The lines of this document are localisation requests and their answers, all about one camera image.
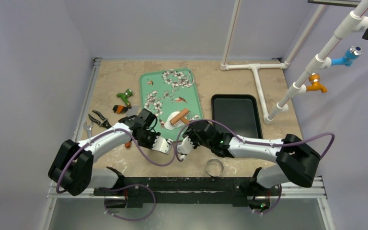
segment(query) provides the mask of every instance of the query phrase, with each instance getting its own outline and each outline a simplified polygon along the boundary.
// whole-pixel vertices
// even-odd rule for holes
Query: speckled countertop
[[[246,64],[250,62],[234,62],[231,64]],[[253,74],[250,70],[219,70],[218,61],[102,61],[98,79],[96,81],[92,100],[89,105],[91,110],[100,111],[114,125],[122,114],[114,114],[112,108],[115,104],[123,104],[116,97],[119,92],[131,88],[134,95],[129,98],[132,105],[140,105],[139,78],[143,73],[165,70],[189,68],[194,73],[199,99],[201,101],[204,118],[212,118],[211,97],[217,93],[251,94],[258,101],[259,116],[265,139],[283,138],[287,133],[301,137],[299,125],[294,112],[292,102],[289,101],[289,111],[275,117],[271,125],[264,124],[262,111],[258,99]],[[281,99],[287,90],[283,71],[280,69],[262,69],[259,71],[260,81],[264,90],[264,96],[269,111],[275,103]],[[96,124],[92,128],[92,134],[103,132]],[[173,153],[164,155],[159,152],[144,149],[145,153],[154,161],[168,162]],[[126,149],[119,146],[101,157],[95,164],[95,168],[111,166],[118,169],[125,176],[147,177],[206,177],[205,164],[211,158],[217,158],[204,147],[192,151],[183,162],[174,161],[166,167],[158,167],[149,163],[137,148]],[[222,176],[238,177],[252,176],[258,167],[270,166],[272,163],[256,159],[221,159],[225,169]]]

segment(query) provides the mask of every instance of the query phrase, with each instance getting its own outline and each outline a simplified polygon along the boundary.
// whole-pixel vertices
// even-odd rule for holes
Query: floral tray
[[[190,69],[170,69],[145,73],[140,77],[142,108],[157,116],[156,132],[163,138],[177,139],[181,128],[168,130],[164,123],[172,112],[188,109],[187,119],[203,118],[193,73]]]

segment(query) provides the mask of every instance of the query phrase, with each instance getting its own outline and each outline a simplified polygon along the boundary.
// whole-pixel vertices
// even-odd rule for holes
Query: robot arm
[[[219,133],[207,121],[199,121],[190,124],[183,137],[177,147],[182,160],[192,149],[202,145],[219,157],[247,157],[276,163],[255,171],[254,179],[264,188],[285,182],[311,187],[320,161],[320,155],[307,144],[282,147],[283,144],[301,141],[292,134],[287,134],[284,139],[262,140],[239,136],[239,140],[231,133]]]
[[[110,150],[129,142],[131,140],[129,134],[137,140],[140,146],[168,154],[171,144],[160,137],[159,132],[149,130],[155,119],[154,114],[143,109],[139,115],[122,118],[114,126],[92,138],[78,143],[72,140],[64,141],[50,167],[48,176],[53,181],[58,182],[71,157],[82,146],[88,144],[66,169],[60,186],[74,196],[80,194],[86,188],[113,188],[123,175],[110,167],[93,169],[92,165]]]

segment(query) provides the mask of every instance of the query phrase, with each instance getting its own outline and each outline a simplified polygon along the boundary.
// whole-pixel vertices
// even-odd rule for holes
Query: orange faucet
[[[320,83],[320,75],[318,73],[313,73],[308,80],[310,80],[312,86],[307,87],[307,91],[317,91],[321,90],[322,93],[327,92],[325,86]]]

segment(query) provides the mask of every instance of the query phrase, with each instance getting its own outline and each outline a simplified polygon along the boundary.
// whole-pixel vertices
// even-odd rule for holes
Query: wooden handle
[[[174,126],[175,124],[177,124],[177,122],[179,122],[181,119],[183,119],[185,116],[187,116],[187,114],[189,114],[190,111],[188,109],[183,109],[181,112],[179,112],[175,117],[173,117],[171,120],[170,120],[170,124],[172,126]]]
[[[181,118],[181,121],[184,123],[184,124],[188,124],[188,122],[190,122],[188,119],[186,119],[185,117]]]

